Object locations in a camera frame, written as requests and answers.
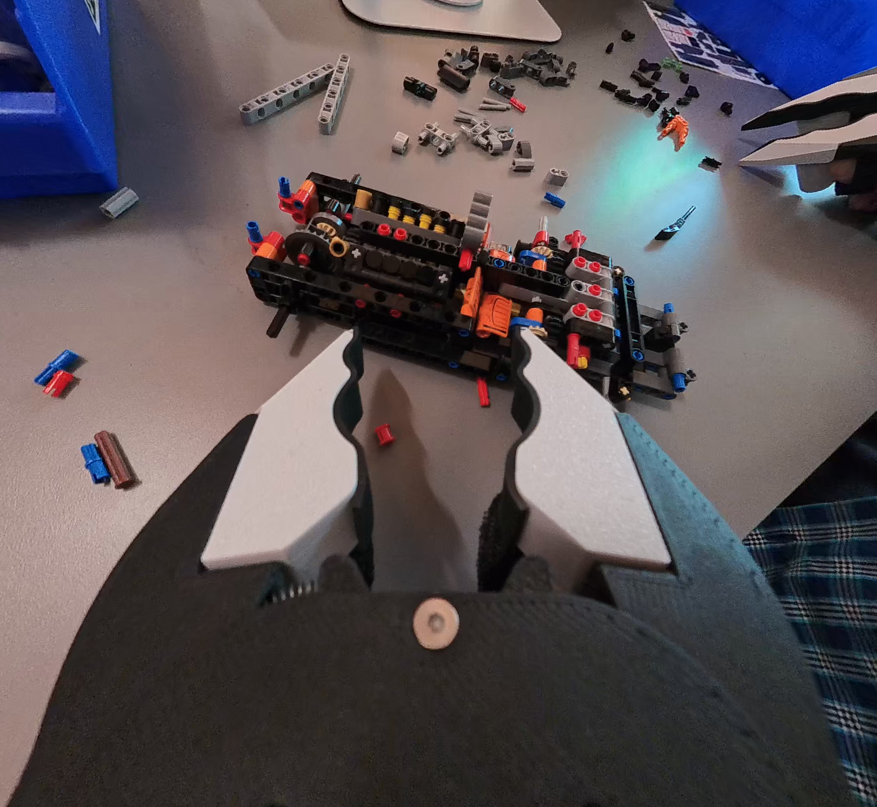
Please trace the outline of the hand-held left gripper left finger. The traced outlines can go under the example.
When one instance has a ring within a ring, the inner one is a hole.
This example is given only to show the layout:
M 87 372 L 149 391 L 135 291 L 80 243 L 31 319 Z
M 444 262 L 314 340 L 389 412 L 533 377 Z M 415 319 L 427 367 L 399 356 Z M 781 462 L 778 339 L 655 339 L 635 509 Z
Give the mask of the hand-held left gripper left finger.
M 363 346 L 342 332 L 259 408 L 201 563 L 209 571 L 280 563 L 315 582 L 332 555 L 374 581 L 374 505 L 364 450 Z

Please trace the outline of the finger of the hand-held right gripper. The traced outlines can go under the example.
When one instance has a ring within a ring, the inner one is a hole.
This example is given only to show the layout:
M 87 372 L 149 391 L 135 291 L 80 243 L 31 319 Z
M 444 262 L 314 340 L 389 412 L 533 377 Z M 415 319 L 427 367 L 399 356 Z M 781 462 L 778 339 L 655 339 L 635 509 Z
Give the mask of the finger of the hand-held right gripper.
M 830 128 L 826 121 L 796 124 L 797 133 L 778 138 L 740 159 L 743 168 L 793 166 L 803 192 L 823 191 L 834 183 L 829 164 L 841 146 L 876 143 L 876 115 Z
M 830 128 L 861 120 L 876 112 L 876 72 L 839 80 L 805 96 L 784 103 L 742 125 L 742 131 L 759 131 L 789 123 L 826 121 Z

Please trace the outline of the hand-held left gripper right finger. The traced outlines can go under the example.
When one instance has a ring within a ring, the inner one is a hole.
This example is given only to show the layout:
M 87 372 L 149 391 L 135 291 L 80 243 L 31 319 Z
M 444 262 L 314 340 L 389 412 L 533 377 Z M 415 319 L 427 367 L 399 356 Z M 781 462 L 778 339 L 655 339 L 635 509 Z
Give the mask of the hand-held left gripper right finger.
M 532 330 L 513 336 L 507 489 L 512 545 L 574 592 L 601 564 L 667 573 L 672 557 L 613 405 Z

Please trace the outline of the black lego spike piece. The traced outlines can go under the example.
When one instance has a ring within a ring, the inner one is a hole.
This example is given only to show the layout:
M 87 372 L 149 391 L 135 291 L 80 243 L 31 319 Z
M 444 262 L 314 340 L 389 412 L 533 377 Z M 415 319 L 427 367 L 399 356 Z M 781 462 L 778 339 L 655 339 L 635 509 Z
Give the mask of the black lego spike piece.
M 663 227 L 660 229 L 657 234 L 654 236 L 654 242 L 666 242 L 672 239 L 685 225 L 686 221 L 691 217 L 691 215 L 696 211 L 696 205 L 690 206 L 681 216 L 679 216 L 673 223 Z

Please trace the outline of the pile of black lego pins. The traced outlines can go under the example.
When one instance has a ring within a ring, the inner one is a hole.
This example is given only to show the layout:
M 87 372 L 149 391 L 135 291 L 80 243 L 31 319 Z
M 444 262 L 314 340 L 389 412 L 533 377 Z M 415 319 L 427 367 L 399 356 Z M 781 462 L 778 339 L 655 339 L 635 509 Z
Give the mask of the pile of black lego pins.
M 600 69 L 600 92 L 635 111 L 653 125 L 654 138 L 674 151 L 671 136 L 658 139 L 663 122 L 675 115 L 689 124 L 687 142 L 677 154 L 689 154 L 702 169 L 730 169 L 740 156 L 736 138 L 745 85 L 740 80 L 695 67 L 687 76 L 662 69 L 671 56 L 652 22 L 624 23 L 605 45 L 606 62 Z

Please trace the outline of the partly built lego car model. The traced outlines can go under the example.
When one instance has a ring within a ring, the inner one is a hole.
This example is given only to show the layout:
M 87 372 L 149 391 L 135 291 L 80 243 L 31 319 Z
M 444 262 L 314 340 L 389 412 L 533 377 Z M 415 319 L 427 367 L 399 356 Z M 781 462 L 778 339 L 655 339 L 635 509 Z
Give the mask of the partly built lego car model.
M 531 331 L 610 402 L 674 400 L 696 380 L 672 303 L 644 306 L 634 279 L 563 240 L 542 217 L 534 235 L 491 239 L 492 197 L 475 192 L 465 217 L 316 172 L 297 190 L 279 178 L 288 233 L 247 224 L 247 278 L 275 312 L 276 338 L 299 314 L 354 327 L 368 344 L 415 360 L 510 379 L 512 335 Z

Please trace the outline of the lego sticker sheet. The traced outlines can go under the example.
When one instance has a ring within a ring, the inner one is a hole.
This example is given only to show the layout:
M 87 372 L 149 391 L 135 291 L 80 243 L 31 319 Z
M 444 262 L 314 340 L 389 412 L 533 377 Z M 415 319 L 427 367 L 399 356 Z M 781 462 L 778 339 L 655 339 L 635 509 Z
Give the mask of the lego sticker sheet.
M 642 4 L 671 55 L 684 67 L 695 67 L 749 84 L 777 89 L 766 75 L 684 11 L 674 5 L 646 0 L 642 0 Z

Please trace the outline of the brown ridged lego connector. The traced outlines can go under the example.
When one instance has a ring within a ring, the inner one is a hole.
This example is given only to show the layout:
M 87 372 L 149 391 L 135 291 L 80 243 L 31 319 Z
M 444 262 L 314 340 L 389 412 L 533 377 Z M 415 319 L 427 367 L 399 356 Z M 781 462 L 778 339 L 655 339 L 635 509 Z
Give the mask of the brown ridged lego connector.
M 114 488 L 126 490 L 136 486 L 137 474 L 116 434 L 108 430 L 100 430 L 93 439 Z

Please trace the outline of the group of light grey lego pieces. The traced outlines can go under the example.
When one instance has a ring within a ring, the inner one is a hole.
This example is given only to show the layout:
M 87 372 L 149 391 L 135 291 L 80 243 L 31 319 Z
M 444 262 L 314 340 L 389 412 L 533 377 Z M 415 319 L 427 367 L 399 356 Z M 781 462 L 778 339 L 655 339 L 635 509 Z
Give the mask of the group of light grey lego pieces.
M 406 155 L 411 143 L 430 148 L 438 157 L 450 155 L 461 144 L 470 144 L 490 157 L 510 156 L 510 169 L 516 174 L 535 170 L 532 145 L 521 139 L 509 124 L 493 124 L 475 111 L 458 108 L 454 114 L 454 128 L 443 128 L 438 122 L 427 122 L 415 138 L 398 132 L 391 142 L 391 151 Z

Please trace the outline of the long grey lego beam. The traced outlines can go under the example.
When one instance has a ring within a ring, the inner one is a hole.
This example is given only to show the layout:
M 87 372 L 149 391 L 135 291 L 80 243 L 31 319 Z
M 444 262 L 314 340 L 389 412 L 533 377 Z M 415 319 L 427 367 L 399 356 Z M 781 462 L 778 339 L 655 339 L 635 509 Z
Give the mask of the long grey lego beam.
M 241 121 L 246 125 L 256 124 L 323 92 L 334 70 L 334 64 L 325 63 L 244 102 L 238 108 Z
M 351 58 L 348 53 L 342 53 L 333 69 L 333 73 L 327 83 L 325 94 L 321 102 L 318 114 L 318 128 L 321 134 L 333 133 L 338 111 L 345 97 L 345 90 L 349 80 Z

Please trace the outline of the person's right hand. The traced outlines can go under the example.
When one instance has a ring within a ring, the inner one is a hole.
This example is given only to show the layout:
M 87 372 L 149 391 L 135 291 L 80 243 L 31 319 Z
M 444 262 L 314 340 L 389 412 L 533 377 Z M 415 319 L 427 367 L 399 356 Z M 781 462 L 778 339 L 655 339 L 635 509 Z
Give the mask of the person's right hand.
M 829 164 L 829 177 L 849 209 L 876 213 L 876 143 L 841 146 Z

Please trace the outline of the blue storage bin with tag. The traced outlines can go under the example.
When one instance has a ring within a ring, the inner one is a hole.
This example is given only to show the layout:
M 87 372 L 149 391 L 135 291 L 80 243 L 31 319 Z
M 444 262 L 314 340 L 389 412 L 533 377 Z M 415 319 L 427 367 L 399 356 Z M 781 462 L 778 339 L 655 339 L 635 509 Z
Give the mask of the blue storage bin with tag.
M 108 0 L 1 0 L 1 198 L 117 188 Z

